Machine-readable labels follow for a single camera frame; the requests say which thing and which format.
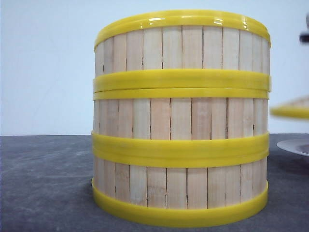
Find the gray countertop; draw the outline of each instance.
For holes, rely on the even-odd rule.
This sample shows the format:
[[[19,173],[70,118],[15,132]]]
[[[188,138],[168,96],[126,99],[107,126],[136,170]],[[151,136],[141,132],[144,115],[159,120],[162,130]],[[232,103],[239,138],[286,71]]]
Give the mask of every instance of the gray countertop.
[[[243,221],[211,228],[160,228],[109,215],[92,199],[91,136],[1,137],[2,232],[309,231],[309,157],[276,143],[309,134],[272,134],[268,204]]]

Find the white background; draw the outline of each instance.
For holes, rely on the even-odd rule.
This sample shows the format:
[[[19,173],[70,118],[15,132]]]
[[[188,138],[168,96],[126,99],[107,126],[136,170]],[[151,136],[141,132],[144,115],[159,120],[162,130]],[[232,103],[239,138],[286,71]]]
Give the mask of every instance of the white background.
[[[1,135],[90,134],[93,44],[130,15],[169,9],[230,11],[271,36],[270,106],[309,94],[308,0],[2,0]],[[308,133],[309,121],[270,116],[271,133]]]

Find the stacked bamboo steamer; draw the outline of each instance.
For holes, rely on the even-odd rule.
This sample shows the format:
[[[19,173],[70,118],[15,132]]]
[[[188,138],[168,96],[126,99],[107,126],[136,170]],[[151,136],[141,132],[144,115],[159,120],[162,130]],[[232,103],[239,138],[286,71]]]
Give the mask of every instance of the stacked bamboo steamer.
[[[128,220],[227,224],[267,202],[270,39],[239,14],[175,10],[98,34],[94,198]]]

